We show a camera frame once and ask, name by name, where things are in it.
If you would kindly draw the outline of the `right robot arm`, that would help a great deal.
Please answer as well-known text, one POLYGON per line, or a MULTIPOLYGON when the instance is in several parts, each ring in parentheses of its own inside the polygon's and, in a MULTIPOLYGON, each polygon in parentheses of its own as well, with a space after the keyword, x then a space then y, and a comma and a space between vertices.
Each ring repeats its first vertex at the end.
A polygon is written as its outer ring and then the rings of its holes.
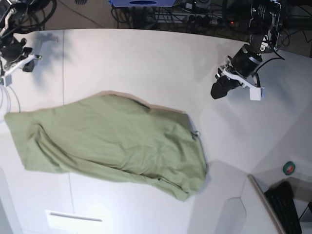
POLYGON ((56 0, 2 0, 0 2, 0 77, 11 75, 21 68, 32 72, 35 60, 41 55, 27 47, 27 39, 18 40, 14 34, 29 34, 40 30, 53 16, 57 8, 56 0))

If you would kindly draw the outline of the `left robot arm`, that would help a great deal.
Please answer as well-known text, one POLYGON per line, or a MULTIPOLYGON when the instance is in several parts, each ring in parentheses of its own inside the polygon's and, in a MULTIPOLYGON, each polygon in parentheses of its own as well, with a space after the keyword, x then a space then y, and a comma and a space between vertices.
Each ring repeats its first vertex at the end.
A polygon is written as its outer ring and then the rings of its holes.
POLYGON ((233 57, 227 56, 225 64, 219 66, 211 88, 213 99, 223 98, 230 90, 242 87, 249 89, 250 100, 262 100, 265 88, 258 71, 270 61, 284 59, 278 54, 282 4, 277 0, 254 0, 250 14, 249 42, 233 57))

